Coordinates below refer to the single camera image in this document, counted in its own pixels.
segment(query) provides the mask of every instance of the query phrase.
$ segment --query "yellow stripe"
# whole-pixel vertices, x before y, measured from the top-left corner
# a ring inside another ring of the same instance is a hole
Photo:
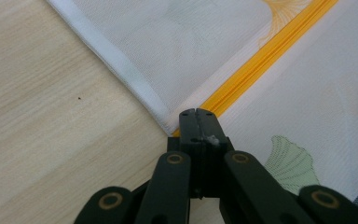
[[[217,117],[222,115],[336,2],[312,1],[214,92],[201,108],[214,112]],[[179,136],[179,130],[172,135]]]

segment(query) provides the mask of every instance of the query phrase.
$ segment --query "yellow leaf print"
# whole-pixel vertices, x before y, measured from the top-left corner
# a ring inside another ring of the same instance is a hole
[[[312,0],[262,0],[271,9],[272,22],[266,36],[260,38],[258,44],[261,48],[280,30],[291,21],[302,9],[310,4]]]

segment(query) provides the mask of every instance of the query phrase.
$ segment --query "ginkgo leaf print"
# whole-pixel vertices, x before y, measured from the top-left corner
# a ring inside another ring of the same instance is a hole
[[[280,30],[291,21],[312,0],[262,0],[269,6],[272,14],[272,22],[266,36],[260,38],[259,46],[262,47]]]
[[[312,164],[312,156],[306,149],[283,136],[272,137],[272,152],[265,167],[284,189],[298,194],[305,186],[319,185]]]

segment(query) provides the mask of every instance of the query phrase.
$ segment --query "yellow circle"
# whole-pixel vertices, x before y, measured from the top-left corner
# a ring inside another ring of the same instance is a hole
[[[339,200],[333,195],[331,195],[330,193],[324,192],[322,190],[317,190],[312,192],[310,196],[312,197],[313,201],[315,201],[321,206],[324,206],[326,208],[333,208],[333,209],[339,208]],[[328,198],[331,202],[325,202],[324,200],[321,199],[321,196]]]
[[[116,201],[114,203],[107,203],[106,199],[109,198],[116,198]],[[118,207],[119,205],[121,205],[121,203],[123,202],[123,196],[117,192],[111,192],[111,193],[107,193],[105,194],[99,201],[98,205],[100,205],[100,207],[103,210],[110,210],[113,208]]]
[[[167,158],[167,162],[170,164],[180,164],[183,162],[183,160],[184,160],[183,157],[178,154],[172,154]]]
[[[234,160],[237,163],[246,163],[249,161],[249,158],[245,155],[242,155],[240,153],[232,155],[232,160]]]

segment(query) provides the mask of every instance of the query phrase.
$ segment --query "wooden table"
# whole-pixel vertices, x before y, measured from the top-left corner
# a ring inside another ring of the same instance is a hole
[[[167,135],[44,0],[0,0],[0,224],[73,223],[107,186],[135,189]],[[190,223],[223,223],[217,200]]]

